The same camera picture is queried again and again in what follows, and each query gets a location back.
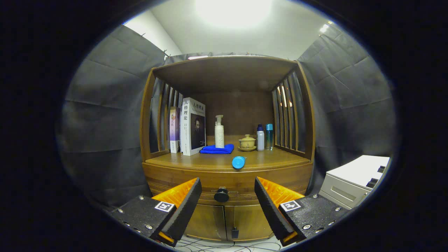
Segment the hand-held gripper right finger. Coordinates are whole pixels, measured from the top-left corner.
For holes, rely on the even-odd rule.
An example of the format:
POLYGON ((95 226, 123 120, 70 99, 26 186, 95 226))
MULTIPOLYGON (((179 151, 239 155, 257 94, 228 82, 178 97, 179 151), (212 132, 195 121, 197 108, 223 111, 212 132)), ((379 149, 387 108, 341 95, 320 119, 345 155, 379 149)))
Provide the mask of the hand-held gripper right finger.
POLYGON ((319 194, 304 196, 261 177, 255 178, 254 191, 274 236, 284 247, 316 236, 349 212, 319 194))

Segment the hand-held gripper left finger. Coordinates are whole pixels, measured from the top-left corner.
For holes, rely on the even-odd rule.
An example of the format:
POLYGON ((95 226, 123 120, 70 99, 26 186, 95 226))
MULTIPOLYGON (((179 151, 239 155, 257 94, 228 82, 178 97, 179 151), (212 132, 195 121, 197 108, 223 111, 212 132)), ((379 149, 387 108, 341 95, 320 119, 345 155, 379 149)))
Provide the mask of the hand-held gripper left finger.
POLYGON ((107 215, 138 236, 175 247, 186 231, 201 193, 197 177, 157 196, 137 196, 107 215))

